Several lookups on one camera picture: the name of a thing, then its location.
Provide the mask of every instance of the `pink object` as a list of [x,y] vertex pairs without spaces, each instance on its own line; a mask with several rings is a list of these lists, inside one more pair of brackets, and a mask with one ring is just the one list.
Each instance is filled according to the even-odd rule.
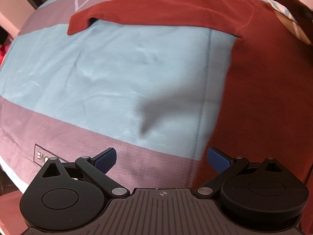
[[21,197],[20,191],[0,196],[0,228],[3,235],[21,235],[27,229],[19,210]]

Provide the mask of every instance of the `printed logo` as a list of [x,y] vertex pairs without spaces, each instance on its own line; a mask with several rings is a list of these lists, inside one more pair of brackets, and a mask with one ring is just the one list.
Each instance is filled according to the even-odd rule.
[[163,191],[163,192],[159,193],[159,195],[164,197],[164,196],[168,195],[168,193]]
[[40,147],[39,145],[35,144],[33,160],[35,164],[42,167],[50,157],[57,157],[60,159],[62,163],[68,163],[68,161],[60,158],[59,156],[49,152],[48,150],[45,150],[43,147]]

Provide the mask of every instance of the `bed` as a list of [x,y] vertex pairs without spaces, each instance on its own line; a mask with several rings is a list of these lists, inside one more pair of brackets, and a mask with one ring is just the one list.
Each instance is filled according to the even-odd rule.
[[108,147],[117,151],[108,176],[130,191],[191,185],[235,37],[104,21],[66,34],[74,13],[102,1],[48,0],[1,66],[0,165],[22,193],[49,157],[73,162]]

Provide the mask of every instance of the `metal pin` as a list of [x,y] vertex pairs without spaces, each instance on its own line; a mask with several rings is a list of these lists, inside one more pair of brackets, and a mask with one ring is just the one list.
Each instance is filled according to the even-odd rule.
[[123,195],[127,192],[127,190],[125,188],[122,188],[122,187],[117,187],[117,188],[114,188],[112,190],[112,194],[115,194],[115,195]]
[[198,189],[198,193],[203,194],[203,195],[209,195],[209,194],[213,193],[213,190],[212,190],[212,188],[209,188],[209,187],[200,187]]

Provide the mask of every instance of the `red cloth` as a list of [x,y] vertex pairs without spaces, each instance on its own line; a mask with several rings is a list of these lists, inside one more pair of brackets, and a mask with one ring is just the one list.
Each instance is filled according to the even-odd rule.
[[[73,15],[68,34],[86,29],[92,18],[120,24],[200,26],[237,36],[207,148],[217,147],[251,162],[275,157],[302,182],[308,179],[313,165],[313,49],[287,30],[269,3],[112,0]],[[193,188],[216,175],[205,153]],[[313,195],[313,183],[308,186]],[[312,204],[311,196],[308,206]],[[312,220],[313,209],[306,208],[301,221],[305,233],[313,233]]]
[[10,45],[0,45],[0,66],[2,65],[2,61],[4,59],[5,54],[9,50]]

